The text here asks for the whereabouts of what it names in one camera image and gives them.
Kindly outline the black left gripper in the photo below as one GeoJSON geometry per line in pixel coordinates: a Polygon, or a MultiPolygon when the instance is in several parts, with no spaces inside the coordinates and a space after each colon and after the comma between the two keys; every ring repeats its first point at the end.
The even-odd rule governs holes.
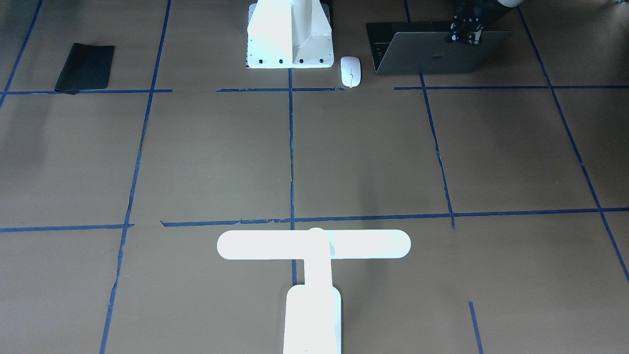
{"type": "Polygon", "coordinates": [[[455,0],[451,29],[445,38],[447,43],[465,43],[478,46],[483,28],[497,22],[514,9],[513,0],[455,0]]]}

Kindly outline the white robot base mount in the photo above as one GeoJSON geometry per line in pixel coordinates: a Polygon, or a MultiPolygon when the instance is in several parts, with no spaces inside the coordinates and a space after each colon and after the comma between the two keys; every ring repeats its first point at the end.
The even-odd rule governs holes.
{"type": "Polygon", "coordinates": [[[250,4],[248,68],[330,68],[334,62],[330,5],[321,0],[258,0],[250,4]]]}

